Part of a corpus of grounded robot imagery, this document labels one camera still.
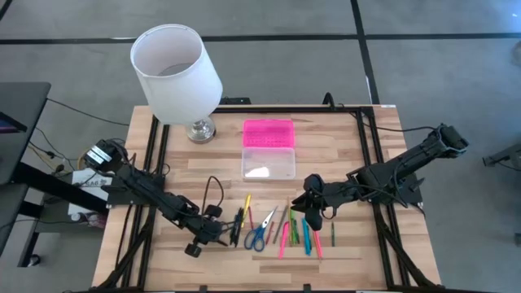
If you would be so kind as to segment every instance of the label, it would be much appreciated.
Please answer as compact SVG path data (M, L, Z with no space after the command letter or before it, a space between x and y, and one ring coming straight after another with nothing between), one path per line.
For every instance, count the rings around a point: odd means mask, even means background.
M99 155L96 155L93 151L87 151L87 155L92 160L95 160L98 164L103 164L103 159Z
M100 157L102 157L107 162L110 162L112 160L111 156L107 155L106 152L102 151L97 146L92 146L91 150L94 151L96 153L96 155L99 155Z

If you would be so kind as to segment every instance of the pink lid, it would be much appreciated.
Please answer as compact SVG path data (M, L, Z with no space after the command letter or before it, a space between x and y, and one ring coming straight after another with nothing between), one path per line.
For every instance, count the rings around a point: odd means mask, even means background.
M245 120L243 147L295 146L295 129L289 119Z

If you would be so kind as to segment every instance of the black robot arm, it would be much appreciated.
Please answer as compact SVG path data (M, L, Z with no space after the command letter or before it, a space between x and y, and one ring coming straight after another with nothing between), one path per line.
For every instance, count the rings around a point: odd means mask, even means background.
M220 207L209 204L205 211L199 213L199 207L185 196L164 192L162 185L157 184L157 175L136 169L133 159L127 158L126 149L117 142L99 141L86 153L84 161L97 173L114 178L110 186L103 187L109 194L117 190L137 195L151 206L156 206L163 217L176 227L187 228L194 234L194 241L186 247L186 254L198 257L201 252L198 243L215 242L227 246L219 238L232 230L229 225L235 223L217 221L222 213Z
M383 204L397 201L407 207L401 197L403 182L416 170L436 158L456 158L466 151L468 142L453 126L441 124L419 145L386 163L372 164L349 174L344 182L325 183L320 175L312 174L304 181L304 193L293 200L291 209L304 212L313 230L322 227L323 212L333 208L333 216L343 203L373 200Z

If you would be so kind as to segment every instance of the glass lamp base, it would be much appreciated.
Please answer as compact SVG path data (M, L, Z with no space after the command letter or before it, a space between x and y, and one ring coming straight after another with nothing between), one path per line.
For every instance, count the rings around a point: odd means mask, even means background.
M186 135L194 143L206 143L213 139L216 134L215 124L207 117L195 122L192 125L187 125Z

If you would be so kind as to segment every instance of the black desk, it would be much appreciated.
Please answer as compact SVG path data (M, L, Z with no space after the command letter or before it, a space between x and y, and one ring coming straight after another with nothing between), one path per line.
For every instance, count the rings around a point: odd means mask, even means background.
M0 83L0 111L27 127L25 132L0 134L0 226L12 223L18 213L35 219L49 213L44 211L43 205L24 201L29 187L91 211L108 214L104 200L68 184L66 177L58 179L20 162L46 104L49 90L50 84L46 82ZM0 230L0 255L11 229L12 226L8 226ZM33 230L19 266L27 266L37 237L38 231Z

